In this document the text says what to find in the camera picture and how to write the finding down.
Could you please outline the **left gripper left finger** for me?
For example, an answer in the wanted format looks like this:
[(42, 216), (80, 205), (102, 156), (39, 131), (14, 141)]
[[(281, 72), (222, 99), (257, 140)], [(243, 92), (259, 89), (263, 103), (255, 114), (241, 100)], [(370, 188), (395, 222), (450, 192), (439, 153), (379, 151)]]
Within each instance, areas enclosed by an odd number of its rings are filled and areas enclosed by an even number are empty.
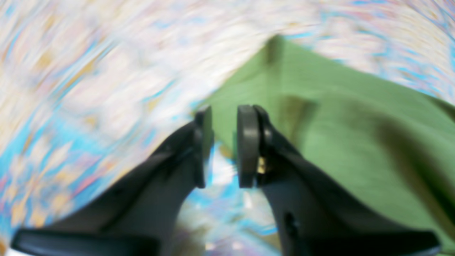
[(19, 229), (10, 254), (162, 256), (185, 198), (206, 186), (213, 136), (205, 106), (86, 206), (50, 225)]

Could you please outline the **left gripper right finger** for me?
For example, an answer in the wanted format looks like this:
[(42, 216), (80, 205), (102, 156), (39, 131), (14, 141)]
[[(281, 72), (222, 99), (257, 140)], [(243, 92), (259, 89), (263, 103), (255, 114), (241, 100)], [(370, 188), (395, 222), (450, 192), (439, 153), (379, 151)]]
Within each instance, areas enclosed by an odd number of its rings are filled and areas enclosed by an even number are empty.
[(258, 105), (237, 107), (241, 188), (270, 205), (284, 256), (435, 256), (432, 231), (393, 222), (357, 200), (302, 154)]

